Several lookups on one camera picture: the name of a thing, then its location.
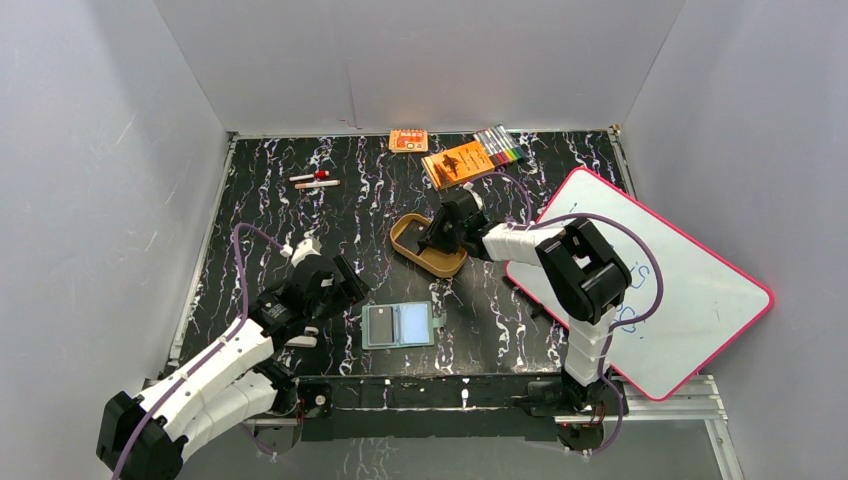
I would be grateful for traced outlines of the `mint green card holder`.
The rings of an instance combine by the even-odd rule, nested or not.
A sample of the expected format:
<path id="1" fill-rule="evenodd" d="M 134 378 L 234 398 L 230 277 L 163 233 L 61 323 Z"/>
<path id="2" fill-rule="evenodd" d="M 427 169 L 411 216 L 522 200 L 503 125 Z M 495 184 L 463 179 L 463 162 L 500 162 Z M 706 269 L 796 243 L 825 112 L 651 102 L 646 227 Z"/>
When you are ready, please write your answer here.
<path id="1" fill-rule="evenodd" d="M 393 344 L 369 344 L 369 309 L 375 306 L 390 306 L 394 309 L 395 341 Z M 361 320 L 362 348 L 364 350 L 380 350 L 434 345 L 435 332 L 438 328 L 444 326 L 446 316 L 436 316 L 433 304 L 430 301 L 420 301 L 366 305 L 362 308 Z"/>

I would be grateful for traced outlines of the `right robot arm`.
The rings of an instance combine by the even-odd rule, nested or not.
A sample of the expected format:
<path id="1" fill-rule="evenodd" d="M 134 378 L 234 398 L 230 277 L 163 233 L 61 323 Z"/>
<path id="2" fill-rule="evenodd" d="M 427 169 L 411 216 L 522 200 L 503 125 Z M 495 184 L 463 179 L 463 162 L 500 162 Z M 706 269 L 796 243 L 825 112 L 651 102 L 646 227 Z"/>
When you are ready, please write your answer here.
<path id="1" fill-rule="evenodd" d="M 577 414 L 590 413 L 611 383 L 606 376 L 612 313 L 632 283 L 631 274 L 598 226 L 622 233 L 627 227 L 606 217 L 568 214 L 541 224 L 490 220 L 472 191 L 449 194 L 429 225 L 417 234 L 417 252 L 463 251 L 488 262 L 512 262 L 542 271 L 565 311 L 570 338 L 562 365 L 563 399 Z"/>

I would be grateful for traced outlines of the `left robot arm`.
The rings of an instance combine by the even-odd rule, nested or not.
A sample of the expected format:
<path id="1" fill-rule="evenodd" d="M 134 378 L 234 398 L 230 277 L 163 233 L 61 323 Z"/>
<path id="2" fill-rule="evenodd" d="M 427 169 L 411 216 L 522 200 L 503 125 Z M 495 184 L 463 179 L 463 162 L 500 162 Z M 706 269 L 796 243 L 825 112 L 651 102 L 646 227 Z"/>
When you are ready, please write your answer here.
<path id="1" fill-rule="evenodd" d="M 307 254 L 195 358 L 135 395 L 108 400 L 96 456 L 116 479 L 173 479 L 202 446 L 243 421 L 301 411 L 299 381 L 276 355 L 315 345 L 319 324 L 368 292 L 344 256 Z"/>

